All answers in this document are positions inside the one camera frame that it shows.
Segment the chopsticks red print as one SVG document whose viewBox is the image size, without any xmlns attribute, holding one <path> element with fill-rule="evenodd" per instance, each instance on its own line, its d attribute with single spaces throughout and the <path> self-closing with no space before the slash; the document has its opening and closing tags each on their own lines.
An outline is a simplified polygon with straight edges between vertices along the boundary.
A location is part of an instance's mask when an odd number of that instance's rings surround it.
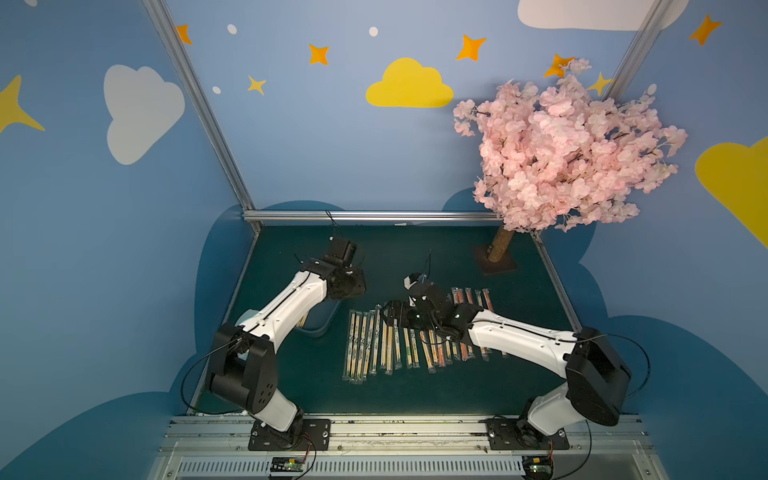
<svg viewBox="0 0 768 480">
<path fill-rule="evenodd" d="M 437 341 L 436 337 L 434 338 L 430 337 L 430 338 L 431 338 L 430 343 L 431 343 L 432 354 L 434 357 L 433 358 L 434 363 L 437 367 L 440 367 L 441 363 L 440 363 L 440 354 L 439 354 L 439 348 L 438 348 L 440 346 L 439 342 Z"/>
</svg>

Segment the chopsticks green tip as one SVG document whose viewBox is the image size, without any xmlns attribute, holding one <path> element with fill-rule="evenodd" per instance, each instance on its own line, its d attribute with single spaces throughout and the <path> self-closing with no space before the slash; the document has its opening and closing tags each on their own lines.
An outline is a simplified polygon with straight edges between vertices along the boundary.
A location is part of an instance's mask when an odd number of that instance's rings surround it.
<svg viewBox="0 0 768 480">
<path fill-rule="evenodd" d="M 406 350 L 406 365 L 409 369 L 419 368 L 420 359 L 418 356 L 418 342 L 416 340 L 415 332 L 410 328 L 403 329 L 405 350 Z"/>
</svg>

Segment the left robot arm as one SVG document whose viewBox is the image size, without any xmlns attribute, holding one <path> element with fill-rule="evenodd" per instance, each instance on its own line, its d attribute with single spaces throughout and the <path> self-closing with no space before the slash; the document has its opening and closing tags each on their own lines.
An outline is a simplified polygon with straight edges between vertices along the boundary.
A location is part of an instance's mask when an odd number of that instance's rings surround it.
<svg viewBox="0 0 768 480">
<path fill-rule="evenodd" d="M 306 439 L 303 412 L 278 389 L 277 352 L 313 307 L 365 292 L 363 271 L 352 264 L 356 250 L 355 243 L 332 237 L 324 255 L 303 262 L 266 306 L 214 336 L 205 388 L 255 417 L 264 448 L 293 449 Z"/>
</svg>

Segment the clear plastic storage box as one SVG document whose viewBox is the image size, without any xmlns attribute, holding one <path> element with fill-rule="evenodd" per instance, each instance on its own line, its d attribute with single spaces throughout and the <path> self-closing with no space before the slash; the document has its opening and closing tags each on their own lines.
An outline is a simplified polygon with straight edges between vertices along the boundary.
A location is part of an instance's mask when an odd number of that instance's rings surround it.
<svg viewBox="0 0 768 480">
<path fill-rule="evenodd" d="M 313 338 L 323 336 L 329 329 L 340 304 L 339 300 L 332 299 L 320 302 L 300 320 L 294 330 Z"/>
</svg>

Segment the chopsticks thin pair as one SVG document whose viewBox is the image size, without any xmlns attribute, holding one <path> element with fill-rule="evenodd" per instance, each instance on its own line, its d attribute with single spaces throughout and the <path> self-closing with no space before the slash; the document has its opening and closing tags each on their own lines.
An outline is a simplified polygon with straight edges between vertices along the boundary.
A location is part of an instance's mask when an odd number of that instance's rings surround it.
<svg viewBox="0 0 768 480">
<path fill-rule="evenodd" d="M 368 367 L 366 355 L 368 354 L 368 327 L 370 324 L 370 315 L 368 312 L 363 312 L 360 321 L 360 335 L 358 343 L 357 365 L 356 365 L 356 380 L 358 383 L 362 383 L 366 380 Z"/>
</svg>

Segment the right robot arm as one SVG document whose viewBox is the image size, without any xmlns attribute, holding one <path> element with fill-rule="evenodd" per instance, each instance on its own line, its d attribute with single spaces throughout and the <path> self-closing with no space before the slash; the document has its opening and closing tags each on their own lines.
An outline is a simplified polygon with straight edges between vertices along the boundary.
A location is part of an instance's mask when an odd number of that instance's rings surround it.
<svg viewBox="0 0 768 480">
<path fill-rule="evenodd" d="M 389 326 L 433 330 L 451 342 L 497 350 L 537 364 L 564 380 L 530 399 L 507 428 L 513 449 L 558 444 L 565 428 L 582 421 L 619 423 L 632 373 L 608 336 L 597 329 L 558 331 L 500 316 L 478 304 L 454 304 L 432 282 L 414 273 L 404 279 L 408 299 L 385 304 Z"/>
</svg>

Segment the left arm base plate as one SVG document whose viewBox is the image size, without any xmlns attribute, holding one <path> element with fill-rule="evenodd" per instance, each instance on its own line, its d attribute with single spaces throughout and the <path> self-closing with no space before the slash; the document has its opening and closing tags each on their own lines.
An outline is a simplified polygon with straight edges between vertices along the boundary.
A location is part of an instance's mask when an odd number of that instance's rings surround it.
<svg viewBox="0 0 768 480">
<path fill-rule="evenodd" d="M 300 418 L 284 432 L 263 421 L 255 421 L 248 442 L 249 451 L 298 451 L 312 447 L 327 451 L 331 421 L 325 418 Z"/>
</svg>

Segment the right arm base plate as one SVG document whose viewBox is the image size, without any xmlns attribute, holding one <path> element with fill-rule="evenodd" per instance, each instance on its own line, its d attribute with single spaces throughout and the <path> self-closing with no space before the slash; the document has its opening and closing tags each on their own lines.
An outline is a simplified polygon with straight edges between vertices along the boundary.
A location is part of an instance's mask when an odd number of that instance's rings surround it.
<svg viewBox="0 0 768 480">
<path fill-rule="evenodd" d="M 485 419 L 486 434 L 494 451 L 512 450 L 568 450 L 570 448 L 564 430 L 554 435 L 544 435 L 526 421 L 495 415 Z"/>
</svg>

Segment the red striped chopsticks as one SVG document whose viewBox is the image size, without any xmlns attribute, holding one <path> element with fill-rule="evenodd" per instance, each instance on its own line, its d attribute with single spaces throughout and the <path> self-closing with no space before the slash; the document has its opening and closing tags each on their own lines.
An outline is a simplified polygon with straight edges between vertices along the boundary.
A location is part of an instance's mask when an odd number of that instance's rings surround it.
<svg viewBox="0 0 768 480">
<path fill-rule="evenodd" d="M 421 340 L 421 345 L 422 345 L 422 348 L 423 348 L 423 351 L 424 351 L 424 355 L 425 355 L 425 361 L 426 361 L 427 370 L 428 370 L 428 372 L 430 374 L 434 374 L 436 372 L 436 369 L 435 369 L 434 362 L 433 362 L 433 356 L 432 356 L 432 352 L 431 352 L 431 344 L 428 341 L 428 335 L 427 335 L 426 332 L 424 332 L 424 331 L 420 332 L 420 340 Z"/>
</svg>

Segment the chopsticks panda sleeve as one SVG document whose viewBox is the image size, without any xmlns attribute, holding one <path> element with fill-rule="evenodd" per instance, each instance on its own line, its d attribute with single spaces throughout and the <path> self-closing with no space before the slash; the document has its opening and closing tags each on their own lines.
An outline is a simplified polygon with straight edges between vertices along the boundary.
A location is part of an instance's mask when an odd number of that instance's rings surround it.
<svg viewBox="0 0 768 480">
<path fill-rule="evenodd" d="M 376 313 L 374 310 L 368 312 L 368 328 L 366 337 L 366 351 L 364 357 L 363 379 L 366 380 L 371 371 L 375 371 L 375 327 L 376 327 Z"/>
</svg>

